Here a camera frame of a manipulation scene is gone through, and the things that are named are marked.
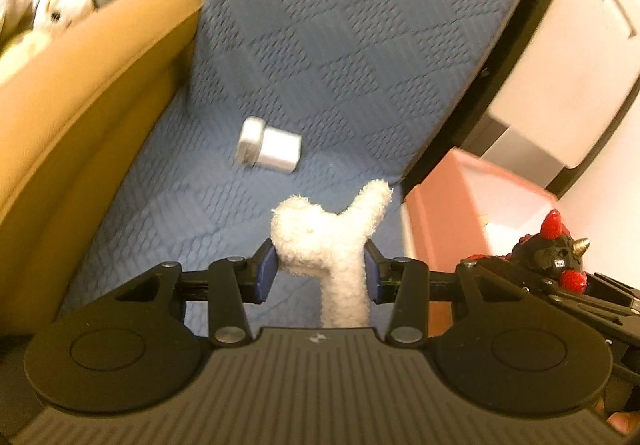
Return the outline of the person's right hand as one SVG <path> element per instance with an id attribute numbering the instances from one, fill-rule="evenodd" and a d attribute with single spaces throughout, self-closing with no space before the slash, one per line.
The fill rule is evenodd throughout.
<path id="1" fill-rule="evenodd" d="M 604 399 L 597 401 L 596 405 L 593 406 L 593 410 L 600 417 L 604 418 L 613 429 L 623 435 L 629 435 L 632 433 L 635 428 L 638 428 L 640 423 L 639 410 L 607 413 L 605 411 Z"/>

